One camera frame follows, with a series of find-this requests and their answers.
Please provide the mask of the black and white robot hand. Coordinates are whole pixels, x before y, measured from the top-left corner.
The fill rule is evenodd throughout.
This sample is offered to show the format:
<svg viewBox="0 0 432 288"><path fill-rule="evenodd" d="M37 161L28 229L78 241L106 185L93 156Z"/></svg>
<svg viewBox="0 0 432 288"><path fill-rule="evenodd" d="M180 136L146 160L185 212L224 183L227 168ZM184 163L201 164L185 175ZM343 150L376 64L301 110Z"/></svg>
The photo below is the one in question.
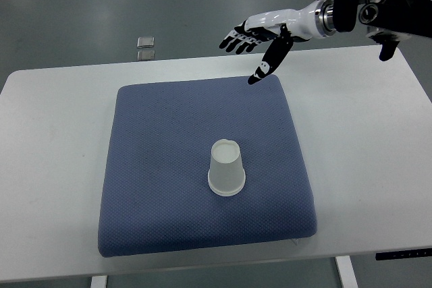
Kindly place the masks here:
<svg viewBox="0 0 432 288"><path fill-rule="evenodd" d="M221 41L219 48L237 55L251 52L269 42L259 66L249 77L255 84L271 75L286 58L294 43L334 35L333 1L315 0L303 9L281 9L250 16L235 26Z"/></svg>

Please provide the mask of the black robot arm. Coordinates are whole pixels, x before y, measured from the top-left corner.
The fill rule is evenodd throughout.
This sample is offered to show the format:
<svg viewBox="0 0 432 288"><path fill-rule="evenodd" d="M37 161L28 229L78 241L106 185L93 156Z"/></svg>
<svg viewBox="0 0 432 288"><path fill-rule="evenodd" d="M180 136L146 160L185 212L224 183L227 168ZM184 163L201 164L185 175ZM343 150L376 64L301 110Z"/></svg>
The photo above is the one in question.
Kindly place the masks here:
<svg viewBox="0 0 432 288"><path fill-rule="evenodd" d="M331 0L316 14L326 32L350 32L357 22L381 45L381 61L391 59L398 44L409 36L431 38L431 0Z"/></svg>

